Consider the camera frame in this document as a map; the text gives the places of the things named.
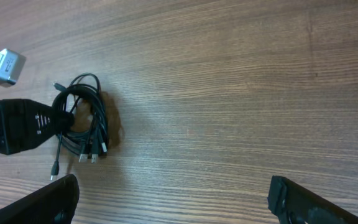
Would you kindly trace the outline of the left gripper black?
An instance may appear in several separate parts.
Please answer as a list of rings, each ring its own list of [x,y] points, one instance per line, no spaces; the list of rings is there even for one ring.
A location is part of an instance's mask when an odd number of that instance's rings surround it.
[[[7,137],[8,104],[11,104],[11,146]],[[74,123],[71,113],[28,99],[0,100],[0,154],[35,149]]]

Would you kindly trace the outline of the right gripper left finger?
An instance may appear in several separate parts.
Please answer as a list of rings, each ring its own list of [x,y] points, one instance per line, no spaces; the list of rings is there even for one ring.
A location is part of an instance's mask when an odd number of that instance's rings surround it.
[[[68,174],[0,209],[0,224],[71,223],[79,197],[78,180]]]

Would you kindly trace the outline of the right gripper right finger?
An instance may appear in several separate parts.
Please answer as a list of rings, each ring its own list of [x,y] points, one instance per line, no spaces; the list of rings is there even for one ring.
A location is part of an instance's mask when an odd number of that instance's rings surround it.
[[[267,200],[281,224],[358,223],[358,216],[286,177],[272,176]]]

